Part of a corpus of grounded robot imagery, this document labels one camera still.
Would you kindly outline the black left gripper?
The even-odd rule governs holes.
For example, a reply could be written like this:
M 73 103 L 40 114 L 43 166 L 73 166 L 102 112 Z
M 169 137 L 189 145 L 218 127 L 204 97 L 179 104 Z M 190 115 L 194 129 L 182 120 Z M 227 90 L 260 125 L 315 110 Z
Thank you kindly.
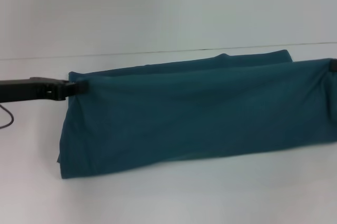
M 1 103 L 30 100 L 62 101 L 70 96 L 84 94 L 88 88 L 88 81 L 68 82 L 45 77 L 3 80 L 1 81 Z

